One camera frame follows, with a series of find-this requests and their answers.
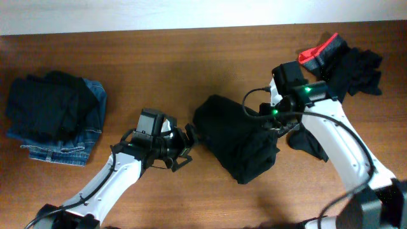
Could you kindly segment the black trousers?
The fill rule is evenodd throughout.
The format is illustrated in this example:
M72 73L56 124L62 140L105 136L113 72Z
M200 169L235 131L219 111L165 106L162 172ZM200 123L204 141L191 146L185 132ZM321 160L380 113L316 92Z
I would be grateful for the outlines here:
M211 95L195 110L193 124L201 142L238 184L247 184L275 164L277 133L250 119L233 100Z

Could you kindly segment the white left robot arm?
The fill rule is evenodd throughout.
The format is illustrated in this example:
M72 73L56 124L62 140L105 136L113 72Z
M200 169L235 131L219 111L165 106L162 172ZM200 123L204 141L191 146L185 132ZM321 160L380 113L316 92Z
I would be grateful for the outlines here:
M192 161L190 150L198 143L195 128L177 126L176 118L154 109L141 111L136 128L111 146L111 154L98 174L61 206L44 205L28 228L100 228L124 192L145 171L162 161L176 172Z

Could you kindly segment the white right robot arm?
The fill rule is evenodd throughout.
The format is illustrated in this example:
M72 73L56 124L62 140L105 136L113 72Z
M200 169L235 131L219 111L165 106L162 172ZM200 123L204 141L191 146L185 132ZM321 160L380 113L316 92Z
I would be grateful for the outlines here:
M265 116L272 129L284 135L299 127L322 146L346 192L328 207L347 199L336 216L323 208L315 219L297 228L406 228L406 181L399 181L372 154L349 122L337 96L324 81L309 83L297 62L272 70Z

